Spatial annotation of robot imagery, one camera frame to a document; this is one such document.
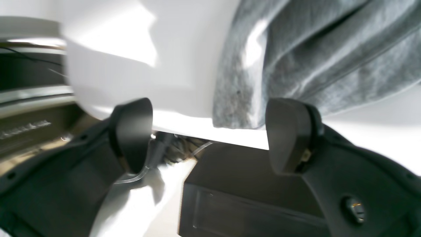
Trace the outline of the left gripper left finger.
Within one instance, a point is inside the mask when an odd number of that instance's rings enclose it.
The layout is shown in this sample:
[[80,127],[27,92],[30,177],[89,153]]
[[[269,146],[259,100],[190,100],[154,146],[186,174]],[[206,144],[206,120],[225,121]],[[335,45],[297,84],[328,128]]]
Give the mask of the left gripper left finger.
[[6,171],[1,229],[12,237],[88,237],[114,183],[144,170],[152,122],[149,99],[118,105],[68,144]]

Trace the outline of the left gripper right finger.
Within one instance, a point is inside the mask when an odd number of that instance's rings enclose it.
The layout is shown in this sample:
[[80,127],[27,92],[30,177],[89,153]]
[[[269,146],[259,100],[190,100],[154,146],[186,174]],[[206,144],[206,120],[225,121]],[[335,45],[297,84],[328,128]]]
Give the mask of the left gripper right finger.
[[332,237],[420,236],[420,177],[349,142],[314,106],[270,99],[265,125],[273,171],[302,177]]

